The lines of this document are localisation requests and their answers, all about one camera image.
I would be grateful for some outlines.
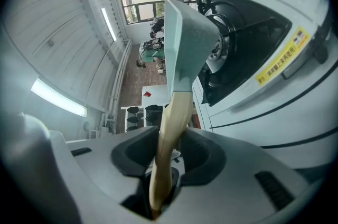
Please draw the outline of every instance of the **spatula handle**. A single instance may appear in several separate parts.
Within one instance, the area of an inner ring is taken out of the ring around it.
[[[192,110],[192,93],[174,92],[170,104],[163,111],[149,186],[149,202],[154,219],[171,191],[171,154],[192,116]]]

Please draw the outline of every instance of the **brown floor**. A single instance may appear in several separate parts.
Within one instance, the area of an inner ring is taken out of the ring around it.
[[[146,63],[146,68],[136,66],[139,57],[139,45],[133,45],[126,65],[125,76],[121,87],[120,107],[140,106],[142,87],[167,84],[166,75],[157,73],[156,63]],[[117,117],[117,133],[124,132],[124,110],[119,110]]]

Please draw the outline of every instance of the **spatula head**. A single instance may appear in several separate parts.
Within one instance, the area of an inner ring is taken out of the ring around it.
[[[219,30],[201,13],[173,0],[165,0],[164,27],[167,83],[171,97],[175,91],[192,91],[192,83],[211,53]]]

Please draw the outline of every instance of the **tube light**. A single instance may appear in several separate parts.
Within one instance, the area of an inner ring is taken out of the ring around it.
[[[82,116],[84,118],[87,117],[87,108],[78,103],[75,103],[74,101],[53,90],[47,84],[43,83],[40,79],[37,79],[35,81],[31,88],[31,91],[43,98],[44,100],[48,101],[49,103],[58,106],[59,108]]]
[[[109,22],[109,19],[108,19],[108,15],[107,15],[107,13],[106,13],[106,9],[105,9],[105,8],[102,8],[101,11],[102,11],[102,14],[104,15],[104,18],[105,18],[105,21],[106,21],[108,30],[109,30],[109,32],[110,32],[110,35],[111,35],[112,39],[113,39],[114,41],[116,41],[116,36],[115,36],[115,33],[114,33],[114,31],[112,30],[112,27],[111,27],[111,25],[110,25],[110,22]]]

